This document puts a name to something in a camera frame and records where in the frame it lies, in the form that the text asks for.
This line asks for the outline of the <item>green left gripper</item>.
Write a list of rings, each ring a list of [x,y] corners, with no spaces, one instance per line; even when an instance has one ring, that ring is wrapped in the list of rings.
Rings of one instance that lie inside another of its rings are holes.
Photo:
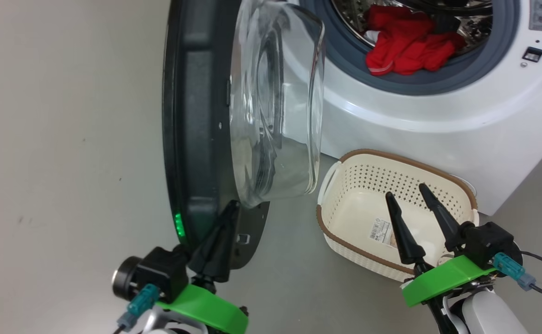
[[[239,201],[232,200],[216,218],[189,262],[197,275],[176,299],[156,303],[167,323],[198,328],[202,334],[246,334],[248,309],[218,296],[214,285],[214,281],[226,283],[229,279],[240,208]]]

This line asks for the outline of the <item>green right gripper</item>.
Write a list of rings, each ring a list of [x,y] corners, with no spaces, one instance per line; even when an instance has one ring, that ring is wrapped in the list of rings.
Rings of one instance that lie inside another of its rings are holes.
[[[445,249],[448,252],[453,252],[453,254],[462,254],[461,239],[458,237],[460,225],[456,219],[425,183],[419,184],[419,191],[426,207],[434,214],[438,226],[440,226],[445,239]],[[415,241],[406,222],[403,220],[402,209],[398,205],[394,194],[387,192],[385,199],[400,261],[406,265],[425,263],[425,250]],[[470,283],[470,281],[487,276],[494,271],[496,269],[491,265],[487,264],[485,269],[482,269],[467,256],[461,255],[415,277],[402,288],[402,295],[408,307],[417,306],[445,292]]]

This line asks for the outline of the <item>round black washer door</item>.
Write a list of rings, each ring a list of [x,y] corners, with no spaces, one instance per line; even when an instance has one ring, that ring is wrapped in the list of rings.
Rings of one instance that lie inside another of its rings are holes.
[[[171,0],[162,139],[179,241],[194,251],[239,203],[230,266],[243,268],[269,203],[319,180],[325,25],[287,0]]]

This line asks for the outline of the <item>red and white garment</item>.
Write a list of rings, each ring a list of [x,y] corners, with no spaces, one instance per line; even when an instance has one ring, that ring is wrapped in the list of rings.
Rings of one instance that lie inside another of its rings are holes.
[[[435,32],[426,13],[398,6],[370,6],[366,33],[375,39],[365,64],[373,76],[390,73],[410,76],[420,70],[435,72],[466,46],[454,32]]]

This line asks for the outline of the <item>white barcode shipping label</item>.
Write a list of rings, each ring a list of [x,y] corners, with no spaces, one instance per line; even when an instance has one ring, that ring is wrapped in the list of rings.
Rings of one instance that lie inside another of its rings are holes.
[[[394,249],[397,248],[392,224],[387,220],[376,218],[373,221],[372,228],[369,232],[369,237],[372,240],[381,242],[387,246],[393,247]]]

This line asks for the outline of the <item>cream basket with brown rim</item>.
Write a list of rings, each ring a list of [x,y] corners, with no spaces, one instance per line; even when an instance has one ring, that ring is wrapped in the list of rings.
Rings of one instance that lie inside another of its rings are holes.
[[[348,152],[330,167],[317,199],[317,221],[330,248],[379,275],[403,282],[413,275],[398,249],[370,239],[373,221],[391,222],[385,194],[395,195],[402,217],[425,260],[438,266],[451,259],[434,214],[419,191],[425,183],[458,223],[480,224],[477,201],[461,179],[430,165],[377,150]]]

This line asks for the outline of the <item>white front-load washing machine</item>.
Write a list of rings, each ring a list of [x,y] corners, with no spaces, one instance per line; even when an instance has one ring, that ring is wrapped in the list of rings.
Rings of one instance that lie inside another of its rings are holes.
[[[542,31],[529,29],[529,0],[520,4],[502,61],[448,93],[368,87],[326,53],[321,152],[340,158],[364,148],[421,161],[468,183],[479,211],[494,214],[542,160]]]

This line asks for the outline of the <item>stainless steel washing machine drum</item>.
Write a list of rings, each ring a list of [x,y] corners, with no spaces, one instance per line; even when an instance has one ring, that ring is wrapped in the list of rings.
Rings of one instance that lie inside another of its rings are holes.
[[[347,29],[363,44],[373,48],[375,38],[366,33],[369,29],[371,6],[406,7],[411,12],[422,12],[434,22],[434,33],[457,32],[465,46],[457,55],[476,49],[491,34],[493,15],[492,0],[331,0]]]

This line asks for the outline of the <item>grey control panel with buttons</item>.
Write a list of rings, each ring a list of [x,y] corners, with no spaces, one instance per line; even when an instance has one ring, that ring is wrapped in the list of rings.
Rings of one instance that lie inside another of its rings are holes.
[[[542,31],[542,0],[529,0],[529,29]]]

